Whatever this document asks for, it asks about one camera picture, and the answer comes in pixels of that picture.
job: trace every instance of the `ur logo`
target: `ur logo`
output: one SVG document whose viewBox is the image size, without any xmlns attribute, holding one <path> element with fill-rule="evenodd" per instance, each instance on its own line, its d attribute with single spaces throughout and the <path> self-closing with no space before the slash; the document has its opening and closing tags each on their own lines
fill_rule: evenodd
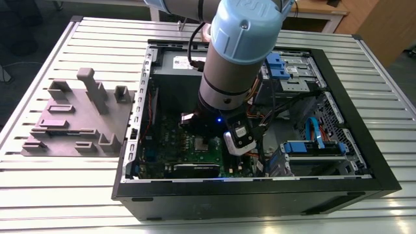
<svg viewBox="0 0 416 234">
<path fill-rule="evenodd" d="M 244 7 L 246 10 L 253 11 L 253 14 L 257 14 L 261 17 L 266 11 L 268 4 L 264 0 L 240 0 L 237 5 Z"/>
</svg>

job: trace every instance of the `open computer tower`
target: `open computer tower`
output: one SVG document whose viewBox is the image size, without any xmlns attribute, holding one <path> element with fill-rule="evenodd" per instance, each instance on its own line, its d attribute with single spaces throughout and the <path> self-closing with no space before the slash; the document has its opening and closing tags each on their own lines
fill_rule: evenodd
<svg viewBox="0 0 416 234">
<path fill-rule="evenodd" d="M 112 193 L 138 220 L 326 214 L 400 190 L 321 50 L 276 47 L 280 67 L 261 67 L 246 104 L 253 123 L 270 107 L 272 85 L 277 105 L 321 90 L 272 120 L 265 174 L 258 176 L 257 152 L 232 156 L 220 137 L 204 142 L 190 135 L 178 121 L 194 108 L 201 73 L 189 68 L 186 44 L 150 40 L 144 57 Z M 204 60 L 206 50 L 206 43 L 193 43 L 192 57 Z M 326 151 L 309 136 L 309 118 Z"/>
</svg>

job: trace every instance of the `blue cable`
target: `blue cable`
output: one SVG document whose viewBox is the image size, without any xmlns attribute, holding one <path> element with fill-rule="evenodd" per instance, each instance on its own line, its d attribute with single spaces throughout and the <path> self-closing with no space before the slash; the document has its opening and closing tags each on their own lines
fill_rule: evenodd
<svg viewBox="0 0 416 234">
<path fill-rule="evenodd" d="M 320 134 L 320 130 L 318 130 L 318 123 L 317 123 L 317 119 L 314 117 L 309 117 L 306 119 L 306 123 L 305 123 L 305 138 L 306 140 L 310 140 L 310 122 L 313 124 L 313 129 L 314 129 L 314 140 L 317 141 L 317 145 L 318 145 L 318 148 L 320 149 L 324 149 L 325 148 L 325 145 L 324 145 L 324 141 L 322 141 L 322 136 Z"/>
</svg>

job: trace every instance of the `green circuit board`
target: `green circuit board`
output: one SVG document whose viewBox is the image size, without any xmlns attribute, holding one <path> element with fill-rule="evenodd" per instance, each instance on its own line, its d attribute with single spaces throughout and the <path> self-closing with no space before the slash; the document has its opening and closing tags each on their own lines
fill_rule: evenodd
<svg viewBox="0 0 416 234">
<path fill-rule="evenodd" d="M 164 172 L 178 163 L 214 164 L 220 166 L 220 177 L 242 177 L 238 170 L 224 169 L 222 140 L 209 139 L 204 144 L 202 138 L 189 134 L 178 127 L 178 120 L 172 116 L 162 116 L 156 150 L 148 150 L 146 172 L 150 178 L 164 178 Z"/>
</svg>

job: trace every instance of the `slotted metal surface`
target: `slotted metal surface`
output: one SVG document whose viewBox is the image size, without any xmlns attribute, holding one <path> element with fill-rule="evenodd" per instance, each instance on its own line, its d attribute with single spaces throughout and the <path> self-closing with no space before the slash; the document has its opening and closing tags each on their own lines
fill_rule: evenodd
<svg viewBox="0 0 416 234">
<path fill-rule="evenodd" d="M 73 88 L 80 67 L 106 89 L 137 89 L 148 39 L 188 40 L 174 23 L 84 18 L 70 22 L 0 133 L 0 230 L 44 233 L 412 233 L 416 228 L 413 107 L 365 45 L 349 35 L 282 31 L 278 46 L 325 51 L 402 190 L 329 215 L 140 223 L 110 200 L 116 158 L 24 157 L 21 145 L 54 79 Z"/>
</svg>

